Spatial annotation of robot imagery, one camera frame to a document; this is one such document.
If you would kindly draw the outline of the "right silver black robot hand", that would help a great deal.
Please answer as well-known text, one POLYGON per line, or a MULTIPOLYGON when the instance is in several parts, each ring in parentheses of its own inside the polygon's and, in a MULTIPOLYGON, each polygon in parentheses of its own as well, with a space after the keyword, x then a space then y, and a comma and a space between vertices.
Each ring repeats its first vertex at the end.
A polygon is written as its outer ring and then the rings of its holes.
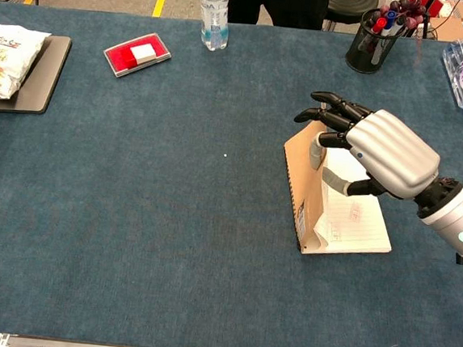
POLYGON ((320 133, 315 143, 348 150, 368 175, 351 182, 327 171, 324 180, 335 191, 344 196, 388 193, 409 200, 438 176, 440 156, 392 113, 374 112, 328 91, 315 91, 311 98, 326 106, 307 108, 294 121, 321 121, 331 131, 320 133))

